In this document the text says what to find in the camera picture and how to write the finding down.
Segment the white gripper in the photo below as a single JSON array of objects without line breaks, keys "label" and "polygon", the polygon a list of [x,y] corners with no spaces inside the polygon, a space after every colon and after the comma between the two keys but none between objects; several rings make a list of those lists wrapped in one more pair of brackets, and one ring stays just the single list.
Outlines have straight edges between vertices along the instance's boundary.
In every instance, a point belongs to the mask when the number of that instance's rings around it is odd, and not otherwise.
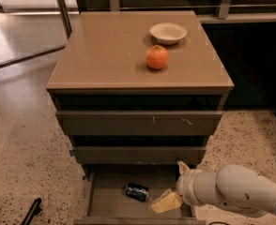
[{"label": "white gripper", "polygon": [[200,205],[194,189],[194,181],[200,170],[190,170],[183,161],[177,163],[180,176],[176,181],[176,192],[170,188],[149,205],[151,212],[155,214],[169,212],[178,209],[183,202],[187,205]]}]

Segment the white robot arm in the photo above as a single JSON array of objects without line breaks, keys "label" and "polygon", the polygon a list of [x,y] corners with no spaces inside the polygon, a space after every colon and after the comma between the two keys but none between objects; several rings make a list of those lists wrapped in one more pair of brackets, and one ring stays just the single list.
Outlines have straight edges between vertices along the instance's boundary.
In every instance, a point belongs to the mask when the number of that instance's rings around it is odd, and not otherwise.
[{"label": "white robot arm", "polygon": [[237,164],[222,166],[216,172],[190,169],[177,163],[179,177],[176,190],[166,189],[149,209],[160,214],[178,209],[183,203],[206,204],[251,218],[266,213],[276,216],[276,183],[265,176]]}]

